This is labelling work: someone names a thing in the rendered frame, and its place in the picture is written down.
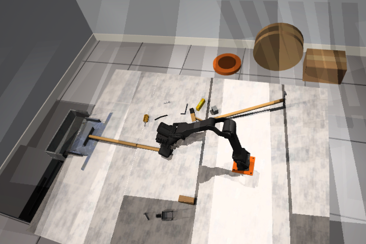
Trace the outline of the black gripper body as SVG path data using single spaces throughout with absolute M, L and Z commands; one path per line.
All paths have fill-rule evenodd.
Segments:
M 170 156 L 171 153 L 171 146 L 173 146 L 174 144 L 176 144 L 177 142 L 173 142 L 170 140 L 169 136 L 167 137 L 167 142 L 166 144 L 164 144 L 163 147 L 160 147 L 158 154 L 168 158 Z

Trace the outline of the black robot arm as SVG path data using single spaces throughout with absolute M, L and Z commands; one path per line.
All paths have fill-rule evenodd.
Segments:
M 220 122 L 224 123 L 222 131 L 215 127 L 215 124 Z M 232 158 L 233 161 L 235 161 L 235 163 L 237 164 L 237 170 L 249 171 L 250 153 L 245 148 L 242 148 L 236 133 L 236 122 L 229 118 L 210 117 L 208 119 L 190 124 L 186 122 L 173 123 L 172 126 L 161 122 L 157 128 L 157 135 L 155 140 L 157 143 L 163 142 L 164 144 L 166 144 L 167 137 L 169 136 L 171 141 L 177 142 L 179 139 L 185 140 L 185 138 L 190 136 L 192 133 L 206 130 L 214 131 L 218 136 L 222 136 L 225 139 L 228 139 L 233 149 Z

